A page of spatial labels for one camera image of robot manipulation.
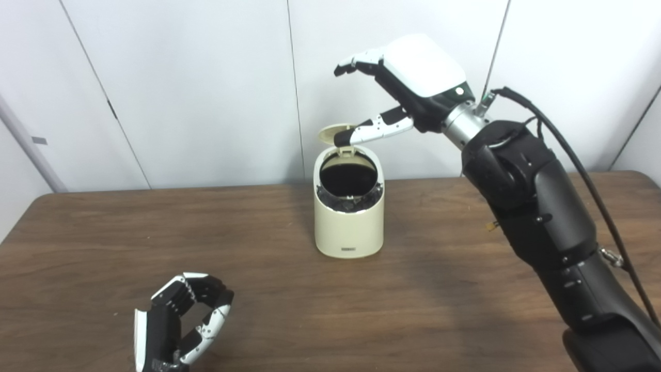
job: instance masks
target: metal connector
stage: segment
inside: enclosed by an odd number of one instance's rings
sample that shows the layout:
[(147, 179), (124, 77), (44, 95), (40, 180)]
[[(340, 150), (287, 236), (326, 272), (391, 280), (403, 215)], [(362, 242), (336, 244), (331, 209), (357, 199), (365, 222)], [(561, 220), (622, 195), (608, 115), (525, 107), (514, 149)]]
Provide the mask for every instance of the metal connector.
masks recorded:
[(489, 107), (491, 107), (491, 104), (494, 102), (496, 99), (496, 95), (493, 92), (487, 93), (483, 98), (482, 101), (480, 101), (480, 104), (477, 105), (475, 110), (473, 110), (473, 114), (477, 117), (484, 117), (486, 114), (486, 111), (489, 110)]
[(599, 246), (599, 253), (606, 261), (608, 261), (608, 263), (611, 264), (611, 266), (620, 267), (620, 268), (624, 266), (624, 259), (622, 258), (621, 255), (611, 250), (607, 250), (603, 246)]

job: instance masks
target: brown table surface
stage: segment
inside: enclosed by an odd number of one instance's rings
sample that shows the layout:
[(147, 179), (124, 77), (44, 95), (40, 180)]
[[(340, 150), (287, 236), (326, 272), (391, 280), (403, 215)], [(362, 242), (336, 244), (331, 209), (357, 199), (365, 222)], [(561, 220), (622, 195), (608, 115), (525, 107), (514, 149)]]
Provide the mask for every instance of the brown table surface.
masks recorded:
[[(661, 308), (661, 191), (639, 173), (593, 176)], [(134, 370), (134, 308), (201, 271), (236, 297), (193, 372), (574, 371), (566, 327), (501, 231), (486, 231), (468, 181), (386, 186), (385, 245), (349, 261), (315, 248), (310, 185), (41, 197), (0, 246), (2, 370)]]

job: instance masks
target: white wall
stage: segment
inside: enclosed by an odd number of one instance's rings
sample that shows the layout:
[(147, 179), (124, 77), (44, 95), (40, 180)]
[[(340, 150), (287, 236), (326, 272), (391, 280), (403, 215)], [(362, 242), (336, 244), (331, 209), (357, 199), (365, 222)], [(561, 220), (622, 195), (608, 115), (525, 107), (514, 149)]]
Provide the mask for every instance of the white wall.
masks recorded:
[[(512, 0), (489, 87), (524, 94), (589, 170), (606, 170), (661, 85), (659, 45), (661, 1)], [(503, 99), (490, 114), (530, 116)]]
[(614, 170), (633, 170), (648, 175), (661, 187), (661, 98), (657, 97), (613, 165)]
[(1, 0), (0, 52), (0, 111), (66, 191), (147, 187), (57, 0)]
[(64, 0), (152, 187), (303, 177), (286, 0)]
[[(423, 32), (463, 66), (479, 96), (506, 5), (506, 0), (290, 0), (306, 178), (312, 178), (315, 158), (327, 147), (317, 139), (322, 127), (358, 124), (398, 105), (373, 77), (335, 77), (340, 60)], [(376, 152), (388, 179), (456, 177), (461, 171), (459, 150), (438, 134), (411, 130), (366, 146)]]
[[(507, 7), (507, 0), (63, 3), (102, 86), (58, 1), (0, 0), (0, 117), (25, 141), (47, 138), (28, 149), (69, 191), (309, 179), (325, 147), (319, 129), (396, 105), (368, 76), (335, 78), (337, 61), (425, 32), (480, 95)], [(660, 42), (661, 2), (512, 0), (489, 87), (528, 96), (587, 168), (605, 169), (661, 84)], [(528, 116), (502, 99), (490, 114)], [(368, 146), (388, 179), (459, 174), (459, 152), (440, 135), (413, 130)]]
[(0, 121), (0, 242), (33, 200), (50, 192), (44, 178)]

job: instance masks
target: cream trash can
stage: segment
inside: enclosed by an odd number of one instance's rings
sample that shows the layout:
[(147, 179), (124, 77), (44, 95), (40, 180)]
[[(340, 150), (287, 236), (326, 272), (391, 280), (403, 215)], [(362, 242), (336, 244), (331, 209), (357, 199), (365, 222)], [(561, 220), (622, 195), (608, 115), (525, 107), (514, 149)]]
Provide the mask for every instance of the cream trash can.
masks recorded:
[[(319, 139), (333, 144), (337, 132), (354, 127), (336, 124)], [(360, 258), (383, 245), (383, 171), (376, 155), (362, 146), (331, 147), (319, 154), (313, 176), (315, 240), (326, 256)]]

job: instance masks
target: open lid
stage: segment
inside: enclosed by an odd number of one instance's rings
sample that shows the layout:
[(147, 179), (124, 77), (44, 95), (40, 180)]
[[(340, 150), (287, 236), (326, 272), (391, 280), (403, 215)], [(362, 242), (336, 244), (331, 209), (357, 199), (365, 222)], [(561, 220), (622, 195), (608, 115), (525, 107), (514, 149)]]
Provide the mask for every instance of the open lid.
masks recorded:
[(319, 140), (325, 144), (335, 146), (335, 134), (339, 132), (353, 129), (357, 127), (355, 124), (333, 124), (325, 127), (319, 131)]

